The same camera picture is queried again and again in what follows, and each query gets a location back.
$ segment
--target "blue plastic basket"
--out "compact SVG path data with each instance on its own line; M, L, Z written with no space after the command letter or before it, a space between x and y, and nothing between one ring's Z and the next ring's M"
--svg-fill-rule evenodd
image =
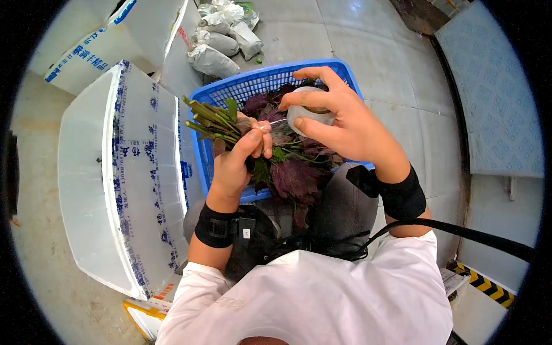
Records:
M345 61L341 59L320 59L284 63L282 65L245 72L201 87L190 95L190 99L195 99L199 103L207 102L220 108L227 108L226 103L224 103L224 99L226 98L233 98L238 101L239 104L240 101L245 101L247 98L257 93L274 91L284 84L298 85L302 80L294 79L291 74L301 68L313 66L329 66L347 85L349 85L349 87L351 87L351 89L355 90L360 98L362 98L353 72ZM190 120L192 120L193 114L189 108L188 115ZM195 159L199 170L199 178L201 180L201 188L206 197L211 187L211 182L213 181L213 142L209 139L198 141L198 133L194 130L191 130L191 132ZM360 163L369 169L373 168L373 165L369 162ZM269 198L270 196L271 194L268 189L260 190L255 194L254 187L247 186L242 193L240 202L248 203Z

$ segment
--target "diamond plate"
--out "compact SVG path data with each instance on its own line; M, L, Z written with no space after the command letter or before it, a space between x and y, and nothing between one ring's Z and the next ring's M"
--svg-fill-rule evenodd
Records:
M479 1L435 34L456 81L473 174L543 177L537 107L517 55Z

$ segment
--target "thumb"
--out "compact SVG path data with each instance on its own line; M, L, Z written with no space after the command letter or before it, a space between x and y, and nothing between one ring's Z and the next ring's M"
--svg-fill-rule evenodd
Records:
M263 133L259 129L252 129L234 145L228 154L231 162L242 165L247 157L259 146L263 140Z
M316 120L303 117L296 118L293 124L305 136L336 151L347 141L347 133L343 128L328 126Z

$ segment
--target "hand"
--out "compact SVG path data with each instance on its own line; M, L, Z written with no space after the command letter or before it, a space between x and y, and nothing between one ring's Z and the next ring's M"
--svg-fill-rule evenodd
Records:
M263 132L253 128L238 140L232 151L215 157L215 174L206 201L211 210L220 213L237 211L241 192L251 179L245 160L259 146L262 147L263 140Z
M372 162L382 182L398 183L408 176L410 163L400 144L331 68L307 67L294 72L293 77L321 78L330 91L287 93L279 110L304 105L327 108L336 115L331 126L299 117L293 122L295 127L345 158Z
M246 118L247 116L242 112L238 112L238 117ZM253 151L251 156L253 156L253 158L259 158L261 156L261 152L263 152L263 149L264 149L264 153L263 153L264 158L268 159L272 157L272 137L270 136L270 133L269 133L271 130L270 122L257 121L255 118L249 118L249 120L251 121L252 128L260 129L261 132L263 133L263 141L259 144L259 146L257 146L257 148L255 149L255 151Z

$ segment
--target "left hand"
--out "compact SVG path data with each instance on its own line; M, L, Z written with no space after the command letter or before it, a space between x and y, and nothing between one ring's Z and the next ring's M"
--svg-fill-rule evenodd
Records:
M246 115L242 112L238 112L238 117L245 118ZM260 129L263 133L263 141L251 153L251 156L253 156L253 158L259 158L261 156L261 152L263 152L264 149L264 158L268 159L272 157L272 137L270 136L270 122L257 121L255 118L249 118L249 120L251 121L251 128Z
M211 210L220 213L237 211L241 192L251 179L245 160L263 146L263 132L258 127L253 127L239 139L232 151L215 157L215 174L206 201Z

